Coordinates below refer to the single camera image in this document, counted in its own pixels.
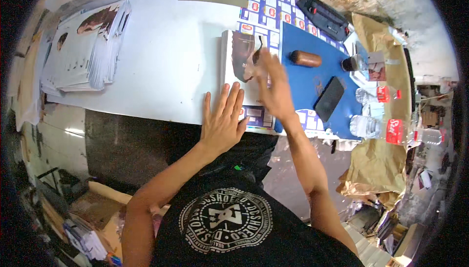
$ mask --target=blue mat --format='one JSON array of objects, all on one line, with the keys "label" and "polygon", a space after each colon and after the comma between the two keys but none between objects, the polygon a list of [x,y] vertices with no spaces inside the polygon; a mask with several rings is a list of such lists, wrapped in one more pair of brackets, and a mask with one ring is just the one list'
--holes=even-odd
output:
[{"label": "blue mat", "polygon": [[[288,57],[295,50],[318,54],[322,58],[322,64],[319,67],[294,65]],[[345,91],[329,121],[324,123],[324,129],[330,128],[342,139],[360,140],[350,133],[349,128],[350,119],[354,115],[361,115],[362,105],[355,99],[358,86],[341,68],[341,61],[346,58],[348,55],[329,43],[300,28],[283,23],[280,60],[287,70],[295,110],[313,109],[322,90],[333,76],[337,76]],[[282,125],[276,121],[275,131],[282,130]]]}]

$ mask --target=concrete wall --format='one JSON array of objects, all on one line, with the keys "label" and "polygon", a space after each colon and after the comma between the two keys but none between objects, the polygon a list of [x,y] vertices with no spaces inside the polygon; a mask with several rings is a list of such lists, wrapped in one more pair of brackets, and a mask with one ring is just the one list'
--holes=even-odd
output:
[{"label": "concrete wall", "polygon": [[418,83],[436,82],[439,76],[451,77],[453,81],[459,79],[453,46],[431,0],[322,1],[340,12],[367,14],[407,31],[412,67]]}]

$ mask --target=brown cylindrical container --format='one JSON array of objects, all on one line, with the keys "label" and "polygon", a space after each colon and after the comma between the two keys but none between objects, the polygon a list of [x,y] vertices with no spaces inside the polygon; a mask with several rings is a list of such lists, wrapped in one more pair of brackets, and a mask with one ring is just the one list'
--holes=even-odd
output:
[{"label": "brown cylindrical container", "polygon": [[321,56],[300,50],[291,52],[290,60],[296,65],[303,65],[307,67],[318,67],[322,63]]}]

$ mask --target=hand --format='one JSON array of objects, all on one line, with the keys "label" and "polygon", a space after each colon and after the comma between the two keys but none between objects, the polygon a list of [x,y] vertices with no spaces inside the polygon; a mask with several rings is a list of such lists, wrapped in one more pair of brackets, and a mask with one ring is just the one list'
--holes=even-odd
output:
[{"label": "hand", "polygon": [[[267,88],[267,74],[272,80],[271,88]],[[290,120],[298,121],[292,102],[287,74],[277,56],[272,56],[266,48],[262,48],[256,66],[256,79],[259,84],[260,98],[267,110],[278,118],[283,125]]]},{"label": "hand", "polygon": [[214,112],[210,111],[210,92],[205,95],[200,143],[214,158],[237,144],[246,131],[248,119],[238,123],[244,99],[244,90],[239,87],[239,82],[235,82],[228,95],[230,85],[224,84]]}]

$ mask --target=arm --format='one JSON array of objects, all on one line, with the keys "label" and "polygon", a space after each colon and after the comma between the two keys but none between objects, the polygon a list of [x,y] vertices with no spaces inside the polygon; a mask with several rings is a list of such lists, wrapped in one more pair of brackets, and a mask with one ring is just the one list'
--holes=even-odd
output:
[{"label": "arm", "polygon": [[127,204],[122,234],[123,263],[126,267],[149,266],[153,248],[152,213],[157,213],[200,169],[238,143],[247,120],[238,123],[244,91],[238,82],[223,86],[216,110],[210,111],[210,93],[204,100],[200,141],[177,162],[140,188]]},{"label": "arm", "polygon": [[[337,210],[329,196],[325,169],[318,158],[316,149],[304,134],[295,112],[283,66],[277,56],[272,56],[266,49],[262,49],[260,64],[256,72],[263,104],[273,116],[281,121],[287,132],[296,175],[309,200],[311,226],[340,240],[357,255],[355,244],[342,227]],[[266,73],[272,80],[270,89],[267,88]]]}]

